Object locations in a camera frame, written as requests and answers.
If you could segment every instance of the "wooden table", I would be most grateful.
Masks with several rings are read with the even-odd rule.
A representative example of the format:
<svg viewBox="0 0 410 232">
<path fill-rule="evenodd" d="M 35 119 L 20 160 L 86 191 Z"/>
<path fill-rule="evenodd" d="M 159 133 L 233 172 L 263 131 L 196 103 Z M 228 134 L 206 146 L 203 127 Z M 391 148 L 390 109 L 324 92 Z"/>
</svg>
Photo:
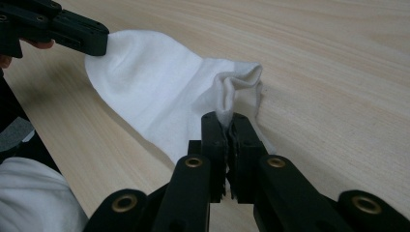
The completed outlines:
<svg viewBox="0 0 410 232">
<path fill-rule="evenodd" d="M 410 218 L 406 1 L 66 0 L 111 32 L 161 31 L 202 57 L 264 67 L 261 129 L 318 190 L 372 192 Z M 91 216 L 111 192 L 146 193 L 173 164 L 91 86 L 84 55 L 23 46 L 6 79 Z M 256 231 L 251 206 L 213 205 L 211 231 Z"/>
</svg>

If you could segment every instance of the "black clamp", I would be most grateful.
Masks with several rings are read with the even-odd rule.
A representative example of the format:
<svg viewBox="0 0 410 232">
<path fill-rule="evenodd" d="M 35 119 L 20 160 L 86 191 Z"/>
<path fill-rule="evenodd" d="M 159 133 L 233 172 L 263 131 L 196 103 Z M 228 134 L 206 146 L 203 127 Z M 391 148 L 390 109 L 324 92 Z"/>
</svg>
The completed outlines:
<svg viewBox="0 0 410 232">
<path fill-rule="evenodd" d="M 21 58 L 19 39 L 51 40 L 74 50 L 102 56 L 108 29 L 90 18 L 63 10 L 50 0 L 0 0 L 0 54 Z"/>
<path fill-rule="evenodd" d="M 208 231 L 225 179 L 239 203 L 253 204 L 260 231 L 410 231 L 407 218 L 370 193 L 323 196 L 289 159 L 267 154 L 247 117 L 234 114 L 226 130 L 215 112 L 202 117 L 202 140 L 190 141 L 167 185 L 148 196 L 112 193 L 84 231 Z"/>
</svg>

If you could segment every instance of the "white fabric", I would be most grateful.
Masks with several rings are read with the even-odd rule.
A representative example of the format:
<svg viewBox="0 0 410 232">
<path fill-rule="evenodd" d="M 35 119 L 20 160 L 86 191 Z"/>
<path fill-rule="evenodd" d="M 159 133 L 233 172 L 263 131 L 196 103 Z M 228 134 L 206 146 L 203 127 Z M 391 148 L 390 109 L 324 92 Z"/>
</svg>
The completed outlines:
<svg viewBox="0 0 410 232">
<path fill-rule="evenodd" d="M 88 218 L 66 180 L 31 159 L 0 165 L 0 231 L 82 231 Z"/>
<path fill-rule="evenodd" d="M 106 55 L 87 56 L 85 67 L 105 102 L 174 163 L 201 139 L 200 119 L 211 111 L 226 127 L 233 112 L 246 115 L 275 152 L 255 122 L 257 63 L 201 58 L 165 34 L 133 30 L 110 34 Z"/>
</svg>

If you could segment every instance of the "human hand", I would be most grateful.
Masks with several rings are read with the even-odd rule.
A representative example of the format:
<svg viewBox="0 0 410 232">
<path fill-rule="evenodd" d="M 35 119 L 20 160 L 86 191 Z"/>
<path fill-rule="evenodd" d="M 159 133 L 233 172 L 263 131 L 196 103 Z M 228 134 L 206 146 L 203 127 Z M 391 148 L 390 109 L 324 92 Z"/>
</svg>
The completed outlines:
<svg viewBox="0 0 410 232">
<path fill-rule="evenodd" d="M 22 40 L 28 42 L 32 46 L 39 48 L 39 49 L 48 49 L 54 45 L 54 41 L 51 41 L 49 43 L 38 43 L 38 42 L 27 41 L 24 39 Z M 12 63 L 12 59 L 13 58 L 10 56 L 0 54 L 0 68 L 6 69 L 10 65 L 10 63 Z"/>
</svg>

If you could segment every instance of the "white sock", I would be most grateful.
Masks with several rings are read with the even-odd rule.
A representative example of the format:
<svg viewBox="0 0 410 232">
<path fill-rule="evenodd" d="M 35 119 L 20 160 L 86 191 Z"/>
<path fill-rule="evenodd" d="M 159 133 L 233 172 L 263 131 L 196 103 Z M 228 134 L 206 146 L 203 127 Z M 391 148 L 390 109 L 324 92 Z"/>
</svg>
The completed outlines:
<svg viewBox="0 0 410 232">
<path fill-rule="evenodd" d="M 102 99 L 174 163 L 201 139 L 200 119 L 211 111 L 226 127 L 233 112 L 247 116 L 275 152 L 255 122 L 257 63 L 201 58 L 165 34 L 130 30 L 110 34 L 106 55 L 86 56 L 85 67 Z"/>
</svg>

